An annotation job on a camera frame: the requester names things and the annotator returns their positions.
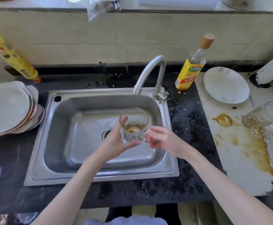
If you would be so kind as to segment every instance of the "sink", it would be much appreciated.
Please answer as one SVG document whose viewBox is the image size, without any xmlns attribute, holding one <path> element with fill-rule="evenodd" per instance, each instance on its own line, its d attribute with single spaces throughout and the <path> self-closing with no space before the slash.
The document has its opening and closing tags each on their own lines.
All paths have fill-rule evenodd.
<svg viewBox="0 0 273 225">
<path fill-rule="evenodd" d="M 67 183 L 129 107 L 143 109 L 149 126 L 171 128 L 166 100 L 152 98 L 155 88 L 56 90 L 49 93 L 24 185 Z M 122 140 L 126 142 L 121 130 Z M 177 159 L 142 142 L 108 161 L 93 181 L 116 181 L 179 175 Z"/>
</svg>

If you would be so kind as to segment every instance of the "person's right arm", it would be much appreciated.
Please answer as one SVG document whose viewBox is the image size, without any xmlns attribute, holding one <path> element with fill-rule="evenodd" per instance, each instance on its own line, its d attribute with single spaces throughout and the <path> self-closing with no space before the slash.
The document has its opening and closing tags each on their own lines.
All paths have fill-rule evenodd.
<svg viewBox="0 0 273 225">
<path fill-rule="evenodd" d="M 273 224 L 272 210 L 235 184 L 171 130 L 153 126 L 147 131 L 146 139 L 151 147 L 162 148 L 189 162 L 234 225 Z"/>
</svg>

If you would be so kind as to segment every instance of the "sink rim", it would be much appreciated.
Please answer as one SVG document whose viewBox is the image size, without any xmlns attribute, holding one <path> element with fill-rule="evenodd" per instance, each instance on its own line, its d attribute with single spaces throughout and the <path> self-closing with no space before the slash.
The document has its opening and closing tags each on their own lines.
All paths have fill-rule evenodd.
<svg viewBox="0 0 273 225">
<path fill-rule="evenodd" d="M 143 88 L 141 96 L 151 96 L 151 94 L 154 92 L 155 88 Z M 86 97 L 86 96 L 98 96 L 100 94 L 116 94 L 116 95 L 134 95 L 133 94 L 133 88 L 96 88 L 96 89 L 79 89 L 79 90 L 52 90 L 49 92 L 47 104 L 45 107 L 45 118 L 44 121 L 41 123 L 40 128 L 37 133 L 37 137 L 35 140 L 35 144 L 33 147 L 33 151 L 31 154 L 26 178 L 24 181 L 25 186 L 34 186 L 34 185 L 55 185 L 55 184 L 65 184 L 67 183 L 74 175 L 75 173 L 56 173 L 52 170 L 50 170 L 45 162 L 44 162 L 44 150 L 45 146 L 44 144 L 47 141 L 48 136 L 48 130 L 51 125 L 52 117 L 53 115 L 50 113 L 52 109 L 56 109 L 59 103 L 53 103 L 53 99 L 57 95 L 65 94 L 71 97 L 73 94 L 75 94 L 75 97 Z M 161 116 L 162 116 L 162 122 L 163 126 L 167 126 L 168 128 L 171 128 L 171 122 L 169 119 L 169 112 L 168 112 L 168 106 L 167 102 L 163 101 L 161 103 L 158 103 Z M 171 169 L 168 170 L 158 170 L 159 168 L 162 168 L 162 165 L 171 165 Z M 156 164 L 155 166 L 152 166 L 155 169 L 149 169 L 151 171 L 146 172 L 148 170 L 148 167 L 146 168 L 139 168 L 135 169 L 138 172 L 131 172 L 127 173 L 127 171 L 132 170 L 123 170 L 123 171 L 105 171 L 101 172 L 99 171 L 93 182 L 98 181 L 119 181 L 119 180 L 133 180 L 133 179 L 146 179 L 146 178 L 161 178 L 161 177 L 175 177 L 179 175 L 179 169 L 178 169 L 178 163 L 177 158 L 168 152 L 165 152 L 165 155 L 163 159 Z"/>
</svg>

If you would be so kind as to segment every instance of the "jar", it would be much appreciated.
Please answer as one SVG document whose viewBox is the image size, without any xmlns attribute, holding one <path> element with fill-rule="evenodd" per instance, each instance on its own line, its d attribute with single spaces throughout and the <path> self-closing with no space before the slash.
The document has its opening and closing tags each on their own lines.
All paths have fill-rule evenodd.
<svg viewBox="0 0 273 225">
<path fill-rule="evenodd" d="M 237 10 L 252 9 L 257 0 L 222 0 L 223 4 Z"/>
</svg>

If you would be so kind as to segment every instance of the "person's left arm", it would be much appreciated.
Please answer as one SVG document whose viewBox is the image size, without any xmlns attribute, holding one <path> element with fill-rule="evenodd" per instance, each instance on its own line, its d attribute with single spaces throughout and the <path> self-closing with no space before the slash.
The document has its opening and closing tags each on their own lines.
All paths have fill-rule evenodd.
<svg viewBox="0 0 273 225">
<path fill-rule="evenodd" d="M 128 116 L 123 116 L 122 119 L 125 122 Z M 107 161 L 139 144 L 138 141 L 121 142 L 120 123 L 117 121 L 101 146 L 83 162 L 75 176 L 48 204 L 32 225 L 72 225 L 86 192 L 100 168 Z"/>
</svg>

